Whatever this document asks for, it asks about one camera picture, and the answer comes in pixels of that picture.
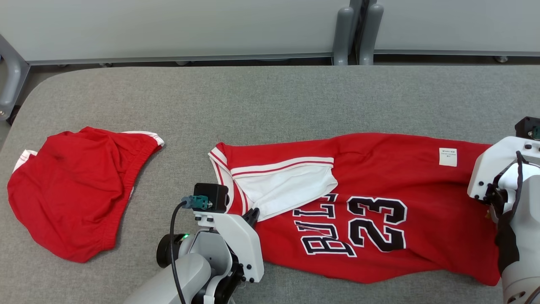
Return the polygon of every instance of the gray padded table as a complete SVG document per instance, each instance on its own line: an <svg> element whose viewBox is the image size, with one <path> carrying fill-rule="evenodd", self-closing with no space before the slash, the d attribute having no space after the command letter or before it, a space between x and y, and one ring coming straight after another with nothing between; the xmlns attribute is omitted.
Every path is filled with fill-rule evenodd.
<svg viewBox="0 0 540 304"><path fill-rule="evenodd" d="M207 153L220 141L376 131L495 143L513 135L524 116L540 116L539 80L534 66L136 67L50 78L28 97L0 153L0 302L123 302L161 271L155 249L179 199L197 182L215 182ZM5 185L24 149L87 125L152 131L166 146L139 175L116 248L77 264L32 240L9 207ZM190 212L179 214L178 232L196 229ZM502 301L500 287L443 270L362 285L265 266L259 284L235 292L237 303Z"/></svg>

